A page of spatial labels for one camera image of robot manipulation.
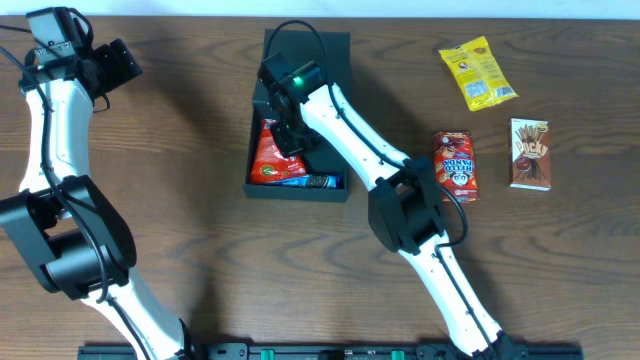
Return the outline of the brown Pocky box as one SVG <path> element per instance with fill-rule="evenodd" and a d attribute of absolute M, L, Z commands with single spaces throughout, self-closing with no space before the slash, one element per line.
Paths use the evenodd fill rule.
<path fill-rule="evenodd" d="M 549 191 L 552 188 L 549 122 L 512 118 L 509 142 L 510 186 Z"/>

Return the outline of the red Hello Panda box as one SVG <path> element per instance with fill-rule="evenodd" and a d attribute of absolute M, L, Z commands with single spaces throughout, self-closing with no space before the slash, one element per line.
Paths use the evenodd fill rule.
<path fill-rule="evenodd" d="M 476 162 L 469 132 L 438 132 L 433 136 L 437 181 L 460 203 L 477 201 Z"/>

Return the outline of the blue Oreo cookie pack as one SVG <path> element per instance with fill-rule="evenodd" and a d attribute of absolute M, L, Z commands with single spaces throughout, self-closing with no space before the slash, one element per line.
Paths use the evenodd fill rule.
<path fill-rule="evenodd" d="M 269 185 L 295 188 L 337 189 L 342 181 L 339 175 L 309 174 L 269 182 Z"/>

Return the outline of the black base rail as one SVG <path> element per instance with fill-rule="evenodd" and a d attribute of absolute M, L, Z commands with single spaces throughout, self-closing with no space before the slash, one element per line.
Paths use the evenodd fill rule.
<path fill-rule="evenodd" d="M 329 345 L 248 345 L 216 343 L 202 345 L 178 359 L 207 360 L 455 360 L 468 356 L 455 346 L 423 343 L 396 346 L 329 346 Z M 513 360 L 583 360 L 578 346 L 517 344 L 509 350 L 498 350 L 498 359 Z"/>

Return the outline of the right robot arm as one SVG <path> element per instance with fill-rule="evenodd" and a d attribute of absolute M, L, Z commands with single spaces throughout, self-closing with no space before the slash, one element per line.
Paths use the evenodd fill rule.
<path fill-rule="evenodd" d="M 317 139 L 328 142 L 368 191 L 369 225 L 385 248 L 403 257 L 434 300 L 450 340 L 467 359 L 526 359 L 482 305 L 454 255 L 459 240 L 445 229 L 440 185 L 426 158 L 411 159 L 382 138 L 316 62 L 294 69 L 281 54 L 266 56 L 258 79 L 278 115 L 273 138 L 285 157 Z"/>

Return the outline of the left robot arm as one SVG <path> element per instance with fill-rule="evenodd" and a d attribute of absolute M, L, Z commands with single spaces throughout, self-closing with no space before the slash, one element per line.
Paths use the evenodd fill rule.
<path fill-rule="evenodd" d="M 125 43 L 94 47 L 77 9 L 27 14 L 35 41 L 20 69 L 31 114 L 27 169 L 1 202 L 1 226 L 40 285 L 100 312 L 129 341 L 136 359 L 194 359 L 182 319 L 153 295 L 136 269 L 125 220 L 90 176 L 89 124 L 97 99 L 141 75 Z"/>

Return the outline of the yellow snack bag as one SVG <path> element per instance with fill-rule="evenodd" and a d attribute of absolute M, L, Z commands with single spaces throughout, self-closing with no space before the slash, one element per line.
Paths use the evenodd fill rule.
<path fill-rule="evenodd" d="M 452 73 L 470 111 L 493 107 L 518 97 L 484 36 L 454 48 L 440 49 L 439 55 Z"/>

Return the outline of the red snack bag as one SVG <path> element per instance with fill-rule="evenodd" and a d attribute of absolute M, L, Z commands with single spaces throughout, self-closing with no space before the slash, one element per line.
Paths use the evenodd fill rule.
<path fill-rule="evenodd" d="M 270 130 L 275 123 L 273 119 L 261 121 L 261 132 L 249 175 L 252 184 L 270 184 L 307 174 L 300 157 L 285 158 L 276 146 Z"/>

